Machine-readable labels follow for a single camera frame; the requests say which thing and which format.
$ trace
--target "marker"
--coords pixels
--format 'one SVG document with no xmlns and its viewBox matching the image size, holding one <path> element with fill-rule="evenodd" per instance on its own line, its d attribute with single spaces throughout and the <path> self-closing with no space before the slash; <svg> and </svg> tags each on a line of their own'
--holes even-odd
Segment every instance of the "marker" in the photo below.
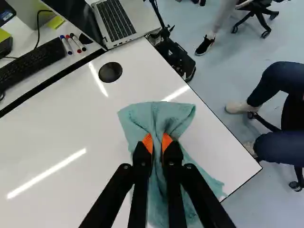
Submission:
<svg viewBox="0 0 304 228">
<path fill-rule="evenodd" d="M 70 34 L 70 37 L 75 41 L 75 43 L 81 48 L 82 51 L 86 51 L 86 47 L 80 42 L 77 36 L 74 33 Z"/>
<path fill-rule="evenodd" d="M 81 49 L 78 47 L 78 45 L 75 43 L 75 41 L 72 40 L 72 38 L 69 35 L 66 35 L 66 39 L 73 50 L 77 50 L 77 53 L 82 52 Z"/>
<path fill-rule="evenodd" d="M 61 36 L 60 36 L 60 39 L 61 39 L 61 41 L 62 41 L 62 43 L 63 43 L 63 46 L 65 46 L 65 49 L 66 49 L 67 54 L 68 54 L 68 55 L 72 55 L 73 52 L 72 52 L 71 47 L 69 46 L 67 40 L 65 39 L 65 36 L 64 36 L 64 35 L 61 35 Z"/>
</svg>

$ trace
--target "laptop keyboard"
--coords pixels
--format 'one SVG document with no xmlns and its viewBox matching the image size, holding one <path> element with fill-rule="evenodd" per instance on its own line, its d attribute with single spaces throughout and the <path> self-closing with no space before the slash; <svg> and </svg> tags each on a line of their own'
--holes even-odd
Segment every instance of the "laptop keyboard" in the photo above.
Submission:
<svg viewBox="0 0 304 228">
<path fill-rule="evenodd" d="M 119 0 L 108 0 L 97 4 L 112 42 L 136 33 Z"/>
</svg>

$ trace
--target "teal towel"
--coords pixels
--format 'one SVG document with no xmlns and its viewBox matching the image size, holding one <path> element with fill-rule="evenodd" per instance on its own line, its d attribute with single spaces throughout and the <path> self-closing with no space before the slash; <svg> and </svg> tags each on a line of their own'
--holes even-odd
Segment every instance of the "teal towel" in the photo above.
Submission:
<svg viewBox="0 0 304 228">
<path fill-rule="evenodd" d="M 150 133 L 153 138 L 154 164 L 149 183 L 148 221 L 156 228 L 167 228 L 169 226 L 168 203 L 165 197 L 166 181 L 162 173 L 160 160 L 163 133 L 167 133 L 173 139 L 178 140 L 190 125 L 194 115 L 194 105 L 171 102 L 132 104 L 118 112 L 131 154 L 134 152 L 137 143 L 143 140 L 147 133 Z M 225 196 L 222 191 L 224 184 L 209 176 L 183 148 L 182 151 L 184 154 L 183 163 L 196 165 L 215 195 L 218 198 Z M 181 191 L 187 224 L 191 225 L 198 219 L 198 216 L 185 190 L 181 188 Z"/>
</svg>

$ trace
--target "chair base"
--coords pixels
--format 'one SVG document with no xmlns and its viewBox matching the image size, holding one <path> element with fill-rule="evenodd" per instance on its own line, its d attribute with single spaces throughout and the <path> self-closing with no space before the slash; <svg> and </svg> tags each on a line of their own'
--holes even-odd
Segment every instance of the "chair base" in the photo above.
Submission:
<svg viewBox="0 0 304 228">
<path fill-rule="evenodd" d="M 231 33 L 233 33 L 233 34 L 237 33 L 239 25 L 243 24 L 250 17 L 253 17 L 254 15 L 256 15 L 260 24 L 263 26 L 263 28 L 266 29 L 266 31 L 262 33 L 261 38 L 263 38 L 263 39 L 267 38 L 271 32 L 271 28 L 267 25 L 263 14 L 270 15 L 270 20 L 274 20 L 279 15 L 278 11 L 271 11 L 271 10 L 267 9 L 268 6 L 269 5 L 261 5 L 258 3 L 255 3 L 255 4 L 252 3 L 249 6 L 240 8 L 239 10 L 249 11 L 249 13 L 233 26 Z"/>
</svg>

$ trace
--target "monitor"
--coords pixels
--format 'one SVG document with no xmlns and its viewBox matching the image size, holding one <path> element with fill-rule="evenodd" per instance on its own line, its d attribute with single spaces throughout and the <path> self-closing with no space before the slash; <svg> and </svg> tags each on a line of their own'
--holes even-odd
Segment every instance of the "monitor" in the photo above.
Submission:
<svg viewBox="0 0 304 228">
<path fill-rule="evenodd" d="M 39 10 L 48 10 L 40 0 L 5 0 L 17 12 L 17 17 L 32 30 L 37 29 L 37 12 Z M 39 15 L 39 26 L 41 27 L 55 14 L 53 12 L 44 12 Z"/>
</svg>

